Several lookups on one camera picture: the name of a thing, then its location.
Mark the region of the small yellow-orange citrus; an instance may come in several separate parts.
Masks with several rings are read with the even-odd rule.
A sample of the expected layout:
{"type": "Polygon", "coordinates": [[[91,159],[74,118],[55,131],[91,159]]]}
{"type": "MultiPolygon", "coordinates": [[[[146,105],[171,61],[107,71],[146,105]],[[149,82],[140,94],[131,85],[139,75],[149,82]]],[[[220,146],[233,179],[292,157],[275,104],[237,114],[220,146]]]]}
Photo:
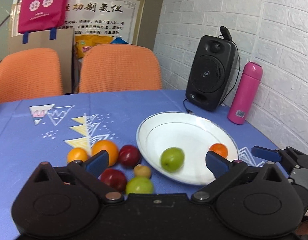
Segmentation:
{"type": "Polygon", "coordinates": [[[87,161],[88,159],[89,159],[89,155],[87,151],[80,147],[73,148],[67,154],[67,163],[70,163],[74,160],[87,161]]]}

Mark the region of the dark red plum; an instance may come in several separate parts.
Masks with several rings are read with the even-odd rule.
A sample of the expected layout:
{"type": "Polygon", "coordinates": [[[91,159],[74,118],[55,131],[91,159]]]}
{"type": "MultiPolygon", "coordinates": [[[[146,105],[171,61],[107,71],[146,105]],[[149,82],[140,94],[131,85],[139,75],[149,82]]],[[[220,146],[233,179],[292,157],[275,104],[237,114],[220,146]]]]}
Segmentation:
{"type": "Polygon", "coordinates": [[[118,163],[126,168],[134,168],[141,160],[141,154],[137,147],[124,145],[119,151],[118,163]]]}
{"type": "Polygon", "coordinates": [[[108,168],[100,176],[100,180],[113,189],[124,193],[127,185],[126,176],[119,170],[108,168]]]}

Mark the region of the small orange tangerine on plate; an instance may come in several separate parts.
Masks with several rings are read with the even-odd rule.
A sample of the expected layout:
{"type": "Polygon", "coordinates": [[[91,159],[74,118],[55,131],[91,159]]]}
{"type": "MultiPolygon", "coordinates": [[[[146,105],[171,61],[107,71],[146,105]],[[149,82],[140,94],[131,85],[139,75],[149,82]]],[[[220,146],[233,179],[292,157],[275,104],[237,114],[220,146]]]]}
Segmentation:
{"type": "Polygon", "coordinates": [[[213,151],[223,158],[228,157],[228,149],[224,144],[221,144],[221,143],[215,143],[211,145],[209,148],[209,151],[213,151]]]}

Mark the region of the large orange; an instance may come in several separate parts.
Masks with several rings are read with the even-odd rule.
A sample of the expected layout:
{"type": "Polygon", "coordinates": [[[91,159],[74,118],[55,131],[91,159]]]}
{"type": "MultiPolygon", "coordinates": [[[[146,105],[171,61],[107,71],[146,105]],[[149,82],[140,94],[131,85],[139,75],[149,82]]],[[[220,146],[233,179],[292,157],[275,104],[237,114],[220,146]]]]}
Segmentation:
{"type": "Polygon", "coordinates": [[[110,140],[101,140],[96,142],[91,149],[91,154],[94,156],[100,151],[107,151],[109,155],[109,167],[116,164],[119,157],[119,149],[114,142],[110,140]]]}

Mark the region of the white round plate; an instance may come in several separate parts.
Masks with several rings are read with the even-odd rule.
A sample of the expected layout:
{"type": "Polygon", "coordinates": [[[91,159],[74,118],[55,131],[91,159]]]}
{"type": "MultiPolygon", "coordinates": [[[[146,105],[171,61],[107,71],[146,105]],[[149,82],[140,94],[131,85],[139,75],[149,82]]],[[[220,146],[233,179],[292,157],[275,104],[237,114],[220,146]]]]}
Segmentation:
{"type": "Polygon", "coordinates": [[[207,185],[215,180],[206,167],[210,146],[221,143],[228,150],[228,161],[239,158],[239,149],[232,137],[212,121],[181,112],[163,112],[149,116],[138,127],[136,143],[142,157],[164,176],[190,185],[207,185]],[[162,168],[164,150],[177,147],[185,155],[184,165],[177,172],[162,168]]]}

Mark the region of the green apple on table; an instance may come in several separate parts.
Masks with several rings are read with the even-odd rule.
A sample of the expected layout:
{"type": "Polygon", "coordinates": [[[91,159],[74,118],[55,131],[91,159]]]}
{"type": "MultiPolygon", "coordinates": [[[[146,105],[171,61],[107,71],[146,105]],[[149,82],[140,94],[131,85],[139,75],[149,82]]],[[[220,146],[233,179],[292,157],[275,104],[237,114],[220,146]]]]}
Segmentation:
{"type": "Polygon", "coordinates": [[[155,188],[150,179],[137,176],[132,178],[126,185],[126,194],[152,194],[155,188]]]}

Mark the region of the green apple on plate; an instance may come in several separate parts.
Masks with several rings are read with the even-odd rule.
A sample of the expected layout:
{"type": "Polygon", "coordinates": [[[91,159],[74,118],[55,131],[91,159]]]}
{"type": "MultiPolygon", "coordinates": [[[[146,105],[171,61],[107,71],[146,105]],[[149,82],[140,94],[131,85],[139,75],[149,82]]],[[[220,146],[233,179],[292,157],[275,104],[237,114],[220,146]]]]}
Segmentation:
{"type": "Polygon", "coordinates": [[[168,172],[177,172],[184,165],[185,154],[181,148],[170,147],[160,158],[161,167],[168,172]]]}

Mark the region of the pink thermos bottle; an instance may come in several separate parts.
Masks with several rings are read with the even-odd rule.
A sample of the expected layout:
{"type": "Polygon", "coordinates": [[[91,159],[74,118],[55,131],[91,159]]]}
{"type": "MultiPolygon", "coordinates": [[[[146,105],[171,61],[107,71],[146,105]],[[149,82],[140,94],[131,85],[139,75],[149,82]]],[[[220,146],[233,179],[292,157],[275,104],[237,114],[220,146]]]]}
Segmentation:
{"type": "Polygon", "coordinates": [[[246,63],[227,115],[234,124],[242,125],[245,122],[261,83],[262,74],[261,65],[252,61],[246,63]]]}

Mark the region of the blue patterned tablecloth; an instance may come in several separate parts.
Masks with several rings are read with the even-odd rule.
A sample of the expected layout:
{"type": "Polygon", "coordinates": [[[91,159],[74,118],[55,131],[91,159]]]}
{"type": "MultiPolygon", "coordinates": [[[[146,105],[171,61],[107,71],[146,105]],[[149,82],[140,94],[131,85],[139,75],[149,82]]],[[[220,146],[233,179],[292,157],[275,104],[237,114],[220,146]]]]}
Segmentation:
{"type": "Polygon", "coordinates": [[[182,90],[72,94],[0,105],[0,239],[15,239],[18,230],[11,207],[19,191],[39,163],[66,165],[71,147],[78,139],[77,118],[92,115],[95,135],[117,146],[135,145],[136,130],[148,116],[161,112],[185,112],[218,124],[248,152],[253,146],[275,148],[275,144],[249,123],[235,125],[227,119],[228,108],[204,111],[185,101],[182,90]]]}

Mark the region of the black speaker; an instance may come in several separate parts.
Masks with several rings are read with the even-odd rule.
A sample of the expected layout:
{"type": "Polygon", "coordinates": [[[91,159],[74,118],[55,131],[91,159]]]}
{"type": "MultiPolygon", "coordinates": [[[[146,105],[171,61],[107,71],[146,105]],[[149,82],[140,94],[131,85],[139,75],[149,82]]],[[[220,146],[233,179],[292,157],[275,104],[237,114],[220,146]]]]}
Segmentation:
{"type": "Polygon", "coordinates": [[[214,111],[225,98],[239,52],[229,30],[220,27],[222,38],[204,35],[198,44],[185,95],[198,107],[214,111]]]}

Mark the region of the right orange chair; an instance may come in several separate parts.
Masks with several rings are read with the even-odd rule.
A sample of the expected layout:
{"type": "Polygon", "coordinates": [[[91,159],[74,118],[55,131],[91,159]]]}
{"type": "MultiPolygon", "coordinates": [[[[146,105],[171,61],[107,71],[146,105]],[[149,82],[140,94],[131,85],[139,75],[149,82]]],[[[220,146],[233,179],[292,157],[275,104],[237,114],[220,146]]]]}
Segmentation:
{"type": "Polygon", "coordinates": [[[131,44],[101,44],[83,57],[80,93],[162,89],[161,68],[148,48],[131,44]]]}

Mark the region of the orange chair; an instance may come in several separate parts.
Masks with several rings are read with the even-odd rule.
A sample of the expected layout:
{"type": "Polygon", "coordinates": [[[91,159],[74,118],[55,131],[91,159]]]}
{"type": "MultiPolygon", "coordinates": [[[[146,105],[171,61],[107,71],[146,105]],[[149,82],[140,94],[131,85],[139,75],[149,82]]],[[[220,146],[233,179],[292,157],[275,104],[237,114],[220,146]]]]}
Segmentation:
{"type": "Polygon", "coordinates": [[[148,48],[131,44],[101,44],[83,57],[80,93],[162,89],[161,68],[148,48]]]}
{"type": "Polygon", "coordinates": [[[61,66],[55,50],[23,50],[0,62],[0,103],[60,95],[61,66]]]}

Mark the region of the left orange chair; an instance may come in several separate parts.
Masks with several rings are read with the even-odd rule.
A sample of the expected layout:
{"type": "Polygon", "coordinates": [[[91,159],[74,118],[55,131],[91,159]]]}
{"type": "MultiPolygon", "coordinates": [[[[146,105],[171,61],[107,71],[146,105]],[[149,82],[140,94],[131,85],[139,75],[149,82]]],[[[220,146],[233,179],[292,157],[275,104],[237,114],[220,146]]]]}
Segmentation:
{"type": "Polygon", "coordinates": [[[0,103],[60,95],[61,66],[55,50],[23,50],[0,62],[0,103]]]}

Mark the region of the yellow plastic bag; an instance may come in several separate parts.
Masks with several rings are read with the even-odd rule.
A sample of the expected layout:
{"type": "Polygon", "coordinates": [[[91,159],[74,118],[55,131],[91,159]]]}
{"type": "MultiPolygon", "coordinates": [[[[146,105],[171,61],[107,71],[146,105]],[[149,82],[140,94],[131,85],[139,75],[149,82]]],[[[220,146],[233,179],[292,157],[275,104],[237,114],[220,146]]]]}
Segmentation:
{"type": "Polygon", "coordinates": [[[82,59],[85,54],[94,46],[109,44],[114,40],[111,36],[102,35],[77,35],[74,41],[76,59],[82,59]]]}

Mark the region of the white chinese text poster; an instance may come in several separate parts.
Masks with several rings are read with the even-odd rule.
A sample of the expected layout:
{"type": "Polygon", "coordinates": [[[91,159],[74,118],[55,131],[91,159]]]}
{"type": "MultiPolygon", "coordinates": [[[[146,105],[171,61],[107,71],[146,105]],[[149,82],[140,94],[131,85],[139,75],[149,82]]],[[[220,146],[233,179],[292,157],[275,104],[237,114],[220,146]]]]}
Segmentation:
{"type": "Polygon", "coordinates": [[[64,24],[75,35],[120,37],[127,43],[137,40],[143,0],[67,0],[64,24]]]}

